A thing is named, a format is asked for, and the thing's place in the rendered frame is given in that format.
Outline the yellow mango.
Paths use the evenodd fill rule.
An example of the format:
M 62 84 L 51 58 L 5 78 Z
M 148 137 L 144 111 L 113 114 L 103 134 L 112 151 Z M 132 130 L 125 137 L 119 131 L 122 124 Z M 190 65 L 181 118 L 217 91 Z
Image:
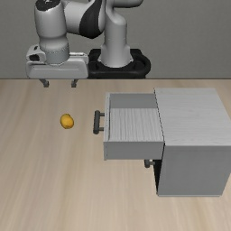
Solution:
M 74 120 L 69 114 L 64 114 L 60 118 L 60 124 L 65 129 L 70 129 L 74 125 Z

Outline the grey open drawer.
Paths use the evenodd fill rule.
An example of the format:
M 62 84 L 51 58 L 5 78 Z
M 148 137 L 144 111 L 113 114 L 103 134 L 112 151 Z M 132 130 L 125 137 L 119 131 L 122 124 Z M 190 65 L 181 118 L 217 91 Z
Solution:
M 93 133 L 104 132 L 104 160 L 160 160 L 164 137 L 154 93 L 107 93 L 94 114 Z

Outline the grey cabinet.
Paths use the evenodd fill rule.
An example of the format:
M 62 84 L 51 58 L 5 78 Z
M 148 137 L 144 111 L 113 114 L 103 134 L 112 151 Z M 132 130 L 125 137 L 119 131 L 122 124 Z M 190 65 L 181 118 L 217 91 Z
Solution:
M 154 164 L 161 197 L 223 194 L 231 174 L 231 118 L 213 88 L 156 88 L 164 146 Z

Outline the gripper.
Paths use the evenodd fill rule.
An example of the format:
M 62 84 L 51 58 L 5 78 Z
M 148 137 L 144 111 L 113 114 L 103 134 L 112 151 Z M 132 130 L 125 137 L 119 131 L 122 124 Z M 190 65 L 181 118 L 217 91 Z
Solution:
M 71 52 L 65 62 L 48 64 L 45 53 L 38 44 L 34 44 L 27 51 L 25 69 L 29 79 L 39 79 L 45 88 L 50 85 L 46 79 L 73 79 L 71 87 L 76 88 L 79 79 L 88 77 L 88 55 Z

